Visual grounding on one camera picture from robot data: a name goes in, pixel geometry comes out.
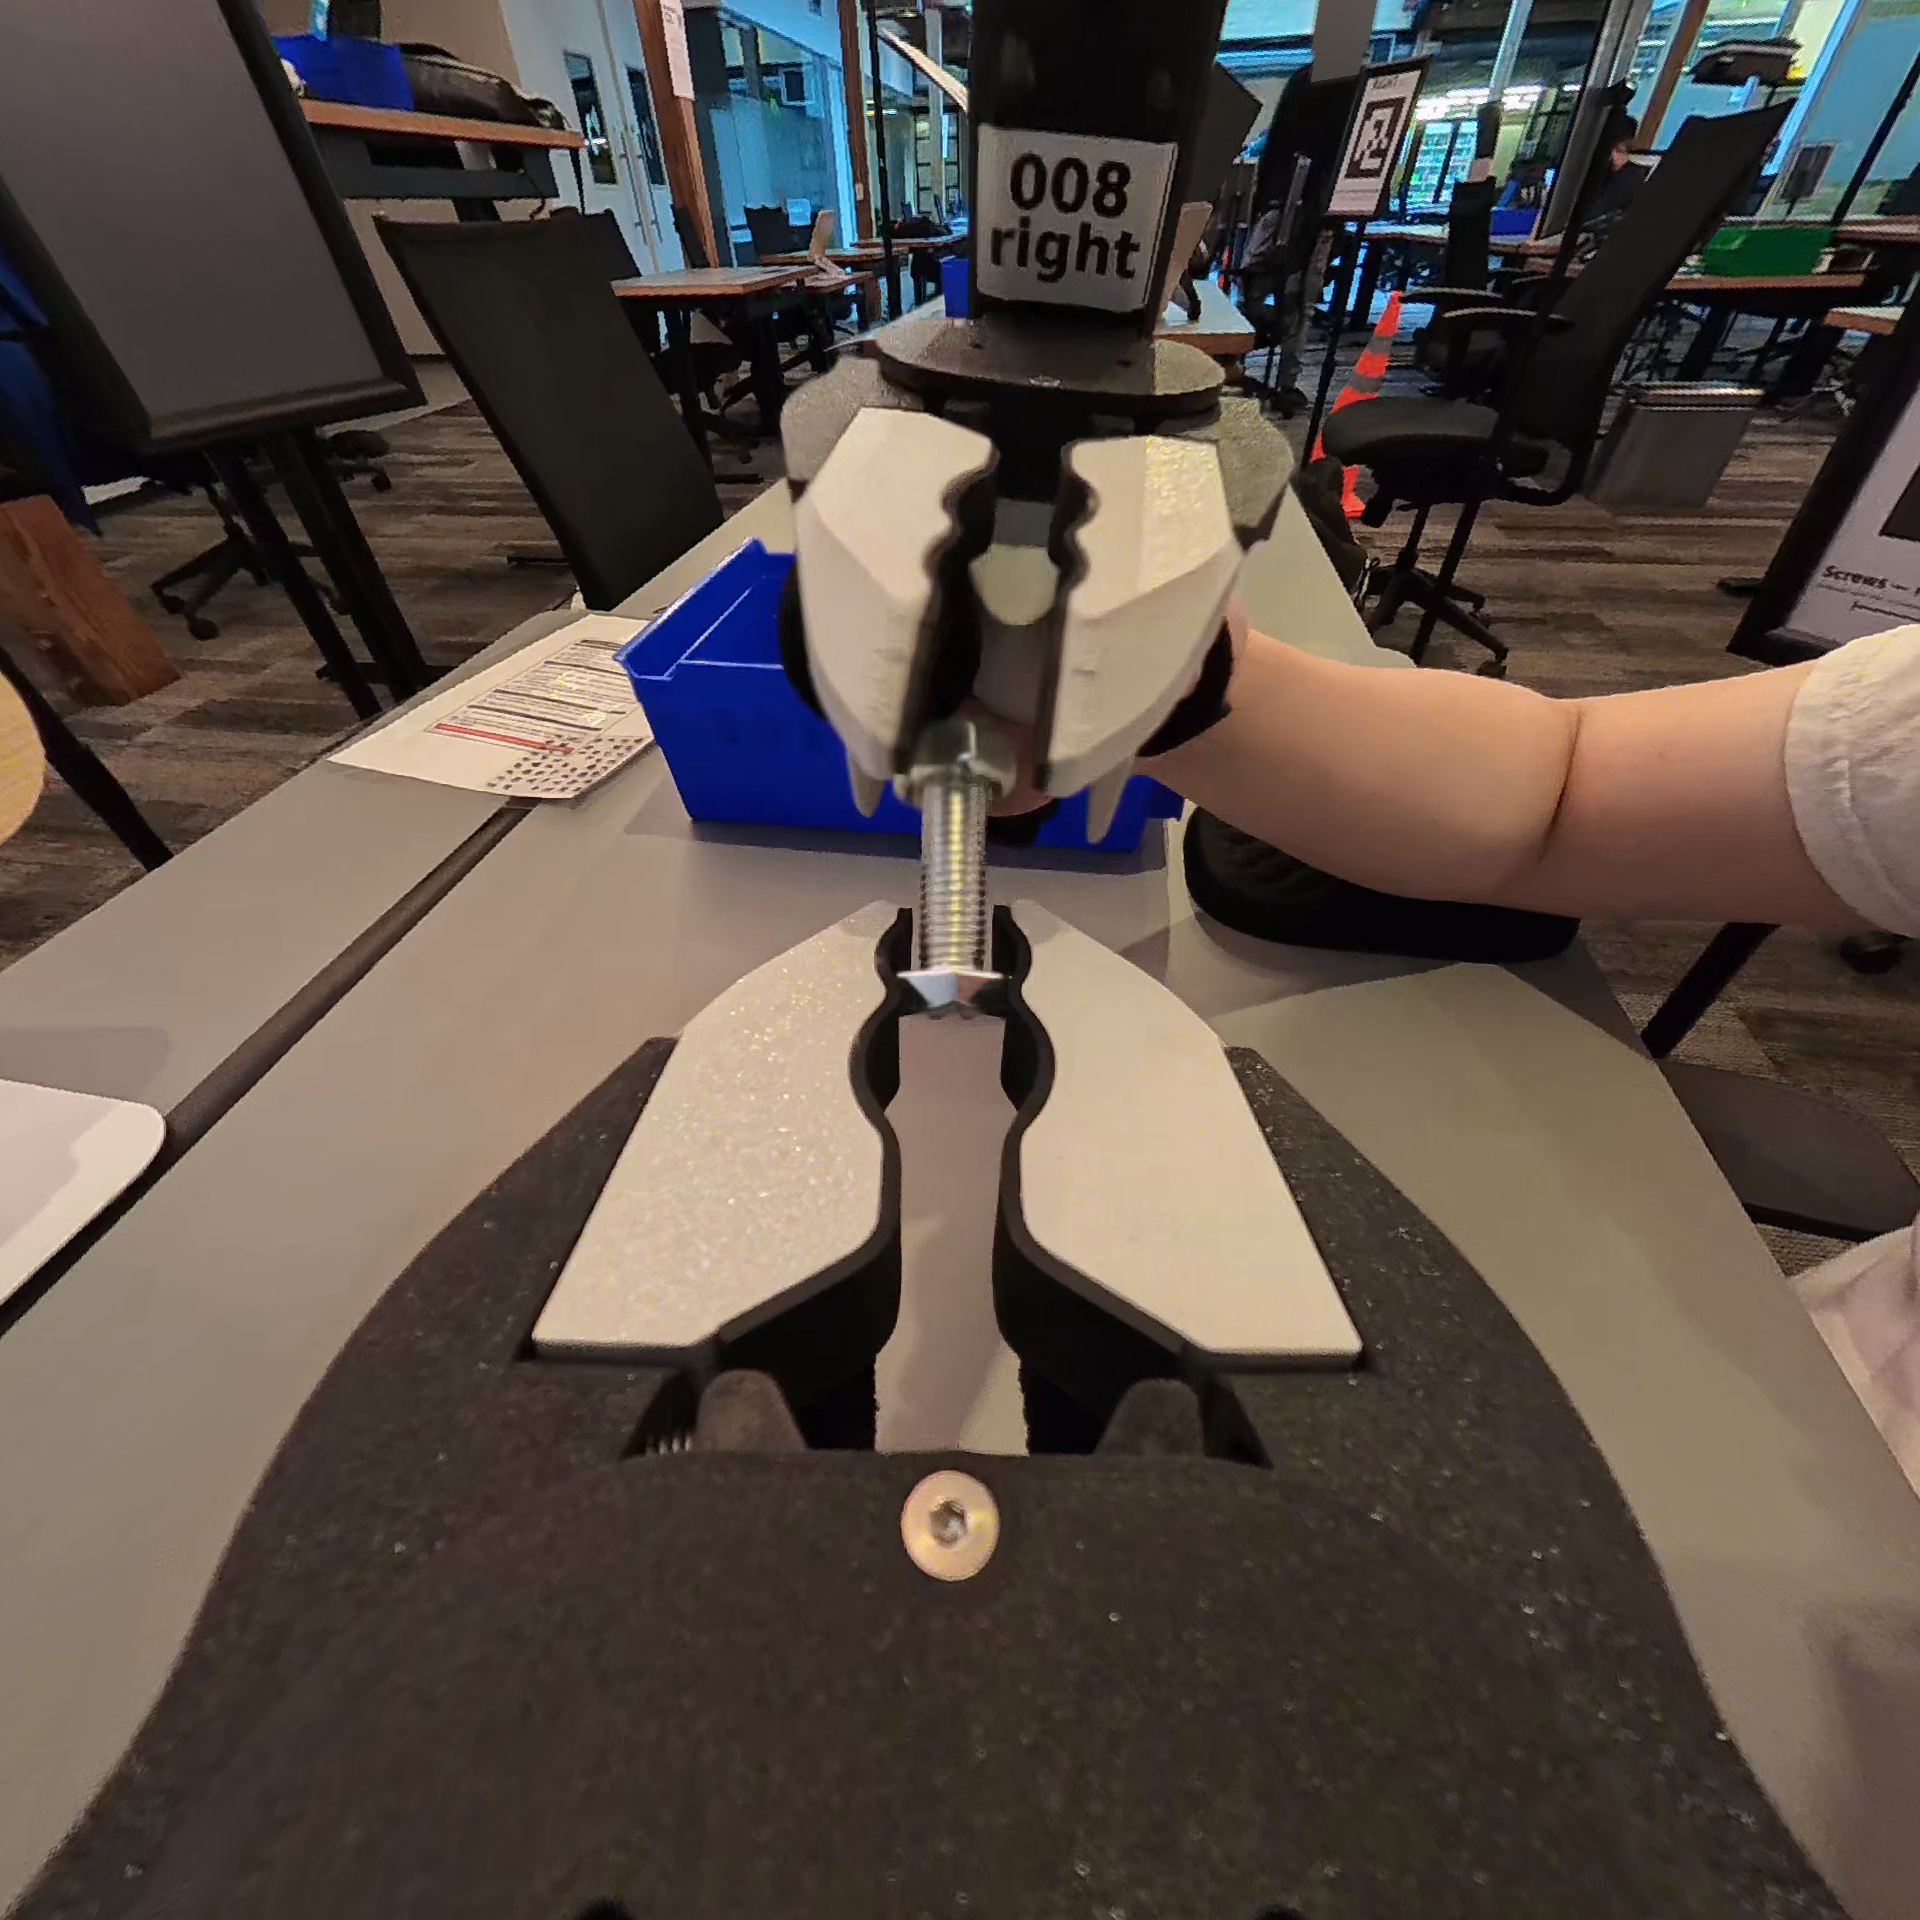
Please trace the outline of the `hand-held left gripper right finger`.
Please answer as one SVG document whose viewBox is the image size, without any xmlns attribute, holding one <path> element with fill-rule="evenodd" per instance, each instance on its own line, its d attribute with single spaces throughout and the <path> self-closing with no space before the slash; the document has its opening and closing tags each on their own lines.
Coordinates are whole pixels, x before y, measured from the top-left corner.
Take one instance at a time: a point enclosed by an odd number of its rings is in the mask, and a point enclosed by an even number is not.
<svg viewBox="0 0 1920 1920">
<path fill-rule="evenodd" d="M 1027 1445 L 1092 1452 L 1137 1385 L 1248 1450 L 1235 1380 L 1345 1377 L 1363 1340 L 1267 1136 L 1256 1077 L 1178 993 L 1035 904 L 994 913 L 1005 990 L 992 1308 Z"/>
</svg>

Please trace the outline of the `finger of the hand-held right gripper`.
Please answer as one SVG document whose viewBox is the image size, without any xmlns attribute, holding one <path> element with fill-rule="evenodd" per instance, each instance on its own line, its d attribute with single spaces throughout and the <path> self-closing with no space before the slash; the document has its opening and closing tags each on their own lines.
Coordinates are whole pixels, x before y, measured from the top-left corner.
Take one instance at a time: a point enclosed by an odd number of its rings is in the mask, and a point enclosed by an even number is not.
<svg viewBox="0 0 1920 1920">
<path fill-rule="evenodd" d="M 863 406 L 802 485 L 795 576 L 812 701 L 872 816 L 980 665 L 971 564 L 997 505 L 994 444 L 971 425 Z"/>
<path fill-rule="evenodd" d="M 1145 741 L 1193 691 L 1241 569 L 1217 446 L 1067 446 L 1055 526 L 1061 592 L 1042 693 L 1042 790 L 1113 828 Z"/>
</svg>

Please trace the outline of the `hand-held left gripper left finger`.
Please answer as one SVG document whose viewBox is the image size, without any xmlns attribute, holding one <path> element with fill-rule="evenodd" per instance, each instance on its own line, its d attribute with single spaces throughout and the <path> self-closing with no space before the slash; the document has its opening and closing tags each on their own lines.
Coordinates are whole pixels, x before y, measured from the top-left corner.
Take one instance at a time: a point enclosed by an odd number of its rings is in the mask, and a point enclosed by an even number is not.
<svg viewBox="0 0 1920 1920">
<path fill-rule="evenodd" d="M 901 1309 L 905 913 L 872 904 L 688 1020 L 533 1323 L 543 1360 L 773 1379 L 872 1452 Z"/>
</svg>

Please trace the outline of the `large steel bolt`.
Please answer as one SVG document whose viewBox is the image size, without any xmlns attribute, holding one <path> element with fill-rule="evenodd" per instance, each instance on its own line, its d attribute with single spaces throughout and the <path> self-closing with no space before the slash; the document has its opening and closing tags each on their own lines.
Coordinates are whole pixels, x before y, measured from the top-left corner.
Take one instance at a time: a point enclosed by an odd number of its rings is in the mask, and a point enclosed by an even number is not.
<svg viewBox="0 0 1920 1920">
<path fill-rule="evenodd" d="M 1003 777 L 1002 744 L 973 718 L 953 716 L 920 737 L 895 779 L 920 813 L 920 907 L 912 970 L 989 970 L 989 808 Z"/>
</svg>

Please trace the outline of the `blue plastic bin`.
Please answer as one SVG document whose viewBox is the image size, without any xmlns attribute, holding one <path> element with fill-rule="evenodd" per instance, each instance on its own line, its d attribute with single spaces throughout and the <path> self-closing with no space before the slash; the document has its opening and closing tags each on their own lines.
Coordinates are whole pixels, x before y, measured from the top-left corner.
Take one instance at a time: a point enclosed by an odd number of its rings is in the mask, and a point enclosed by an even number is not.
<svg viewBox="0 0 1920 1920">
<path fill-rule="evenodd" d="M 858 809 L 837 733 L 784 675 L 792 573 L 788 554 L 751 540 L 616 651 L 684 809 L 699 826 L 914 841 L 922 816 L 897 796 Z"/>
</svg>

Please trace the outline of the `orange traffic cone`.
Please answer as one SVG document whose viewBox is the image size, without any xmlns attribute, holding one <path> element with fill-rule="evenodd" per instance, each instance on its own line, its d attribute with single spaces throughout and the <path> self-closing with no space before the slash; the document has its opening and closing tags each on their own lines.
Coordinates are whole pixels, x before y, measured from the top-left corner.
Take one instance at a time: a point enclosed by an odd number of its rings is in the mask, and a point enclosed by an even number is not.
<svg viewBox="0 0 1920 1920">
<path fill-rule="evenodd" d="M 1402 312 L 1403 292 L 1392 290 L 1385 300 L 1383 314 L 1378 315 L 1367 345 L 1360 350 L 1353 373 L 1346 377 L 1339 393 L 1333 397 L 1333 416 L 1339 416 L 1345 410 L 1351 410 L 1353 405 L 1360 405 L 1365 401 L 1376 401 L 1381 395 L 1381 386 L 1391 365 L 1391 354 L 1402 331 Z M 1360 468 L 1351 465 L 1339 468 L 1339 509 L 1346 521 L 1356 521 L 1363 514 L 1363 502 L 1359 493 L 1359 472 Z"/>
</svg>

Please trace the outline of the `black white marker poster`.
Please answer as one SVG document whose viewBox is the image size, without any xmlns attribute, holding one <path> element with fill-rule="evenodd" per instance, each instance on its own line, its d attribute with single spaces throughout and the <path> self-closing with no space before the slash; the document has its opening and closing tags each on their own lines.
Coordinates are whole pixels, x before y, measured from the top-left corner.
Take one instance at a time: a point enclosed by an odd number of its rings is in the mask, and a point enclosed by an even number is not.
<svg viewBox="0 0 1920 1920">
<path fill-rule="evenodd" d="M 1915 621 L 1917 318 L 1887 336 L 1808 496 L 1728 640 L 1732 658 L 1797 665 Z"/>
<path fill-rule="evenodd" d="M 1325 218 L 1330 222 L 1383 219 L 1429 64 L 1432 60 L 1419 56 L 1370 64 L 1359 76 L 1351 122 L 1329 176 Z"/>
</svg>

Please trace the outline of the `black mesh office chair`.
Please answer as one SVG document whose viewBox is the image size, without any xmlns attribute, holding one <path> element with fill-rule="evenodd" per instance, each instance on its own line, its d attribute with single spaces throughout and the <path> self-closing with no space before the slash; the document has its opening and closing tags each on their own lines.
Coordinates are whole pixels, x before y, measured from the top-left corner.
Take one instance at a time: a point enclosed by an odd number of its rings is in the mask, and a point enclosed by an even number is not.
<svg viewBox="0 0 1920 1920">
<path fill-rule="evenodd" d="M 1376 480 L 1363 520 L 1413 512 L 1370 633 L 1413 606 L 1416 665 L 1433 632 L 1451 626 L 1484 650 L 1484 680 L 1505 676 L 1505 640 L 1457 588 L 1482 507 L 1546 509 L 1581 491 L 1637 328 L 1759 180 L 1786 120 L 1783 106 L 1690 120 L 1579 273 L 1548 274 L 1536 304 L 1476 302 L 1433 318 L 1439 395 L 1367 401 L 1325 420 L 1329 457 Z"/>
</svg>

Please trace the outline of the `wooden top table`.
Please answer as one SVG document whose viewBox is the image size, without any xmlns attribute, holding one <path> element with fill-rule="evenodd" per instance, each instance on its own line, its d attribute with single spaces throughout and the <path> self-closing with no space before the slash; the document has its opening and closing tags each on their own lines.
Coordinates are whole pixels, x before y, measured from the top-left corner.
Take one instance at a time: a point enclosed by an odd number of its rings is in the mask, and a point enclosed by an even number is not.
<svg viewBox="0 0 1920 1920">
<path fill-rule="evenodd" d="M 499 219 L 504 206 L 561 201 L 555 158 L 585 196 L 585 138 L 569 129 L 499 124 L 297 98 L 327 179 L 344 201 L 447 203 L 465 224 Z"/>
<path fill-rule="evenodd" d="M 728 308 L 733 325 L 748 334 L 751 392 L 759 406 L 759 429 L 778 434 L 786 401 L 788 365 L 778 340 L 778 320 L 792 306 L 807 320 L 807 342 L 800 362 L 813 376 L 828 376 L 837 352 L 837 336 L 813 302 L 839 297 L 850 278 L 816 256 L 795 256 L 759 267 L 707 267 L 655 273 L 612 278 L 611 292 L 640 314 L 656 315 L 668 352 L 668 389 L 680 397 L 682 418 L 693 446 L 708 452 L 708 425 L 719 414 L 704 406 L 704 386 L 691 339 L 691 318 L 708 306 Z"/>
</svg>

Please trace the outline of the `black panel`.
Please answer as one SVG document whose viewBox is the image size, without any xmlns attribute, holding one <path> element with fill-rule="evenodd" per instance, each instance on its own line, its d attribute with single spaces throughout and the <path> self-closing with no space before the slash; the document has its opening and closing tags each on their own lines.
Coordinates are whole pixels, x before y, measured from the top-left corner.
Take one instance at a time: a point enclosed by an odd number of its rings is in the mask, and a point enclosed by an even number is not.
<svg viewBox="0 0 1920 1920">
<path fill-rule="evenodd" d="M 633 258 L 608 213 L 372 229 L 588 611 L 611 612 L 724 523 L 713 472 L 621 315 L 616 284 Z"/>
</svg>

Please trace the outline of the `laminated printed instruction sheet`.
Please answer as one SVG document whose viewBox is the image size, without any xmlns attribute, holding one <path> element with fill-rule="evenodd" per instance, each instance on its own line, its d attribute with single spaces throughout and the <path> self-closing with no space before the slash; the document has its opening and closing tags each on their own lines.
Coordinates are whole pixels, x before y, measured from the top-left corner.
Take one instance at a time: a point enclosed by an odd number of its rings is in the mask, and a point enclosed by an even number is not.
<svg viewBox="0 0 1920 1920">
<path fill-rule="evenodd" d="M 493 801 L 580 801 L 656 744 L 619 661 L 640 633 L 632 617 L 579 614 L 330 761 Z"/>
</svg>

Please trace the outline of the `grey metal bin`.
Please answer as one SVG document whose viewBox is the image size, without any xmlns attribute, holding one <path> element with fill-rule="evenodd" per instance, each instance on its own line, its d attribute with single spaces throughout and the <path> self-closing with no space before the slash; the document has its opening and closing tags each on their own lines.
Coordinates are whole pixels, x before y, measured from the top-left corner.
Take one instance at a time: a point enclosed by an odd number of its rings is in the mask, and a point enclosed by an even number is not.
<svg viewBox="0 0 1920 1920">
<path fill-rule="evenodd" d="M 1737 381 L 1640 381 L 1601 436 L 1584 498 L 1609 512 L 1706 505 L 1744 441 L 1764 392 Z"/>
</svg>

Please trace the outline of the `green storage box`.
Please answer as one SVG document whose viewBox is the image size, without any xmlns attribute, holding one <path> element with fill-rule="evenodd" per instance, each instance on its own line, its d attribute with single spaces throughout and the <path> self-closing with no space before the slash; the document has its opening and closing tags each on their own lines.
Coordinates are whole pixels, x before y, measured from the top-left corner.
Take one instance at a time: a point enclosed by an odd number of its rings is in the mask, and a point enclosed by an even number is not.
<svg viewBox="0 0 1920 1920">
<path fill-rule="evenodd" d="M 1697 273 L 1717 278 L 1801 278 L 1825 273 L 1834 224 L 1725 222 L 1698 252 Z"/>
</svg>

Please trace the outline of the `blue storage box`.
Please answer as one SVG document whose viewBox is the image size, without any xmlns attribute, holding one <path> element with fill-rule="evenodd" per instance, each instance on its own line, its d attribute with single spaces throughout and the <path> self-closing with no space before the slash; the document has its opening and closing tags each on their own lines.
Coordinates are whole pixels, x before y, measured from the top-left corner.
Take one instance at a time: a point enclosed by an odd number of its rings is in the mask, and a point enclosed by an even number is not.
<svg viewBox="0 0 1920 1920">
<path fill-rule="evenodd" d="M 412 112 L 413 85 L 403 49 L 385 40 L 274 34 L 272 46 L 306 98 Z"/>
</svg>

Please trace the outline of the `black framed display board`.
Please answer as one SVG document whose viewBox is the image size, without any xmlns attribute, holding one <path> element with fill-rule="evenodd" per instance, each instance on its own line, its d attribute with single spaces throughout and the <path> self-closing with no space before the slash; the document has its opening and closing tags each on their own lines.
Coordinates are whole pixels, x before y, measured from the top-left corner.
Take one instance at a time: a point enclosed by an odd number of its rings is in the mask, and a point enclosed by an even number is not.
<svg viewBox="0 0 1920 1920">
<path fill-rule="evenodd" d="M 426 664 L 321 433 L 419 406 L 251 4 L 2 4 L 4 265 L 81 474 L 208 474 L 360 718 Z"/>
</svg>

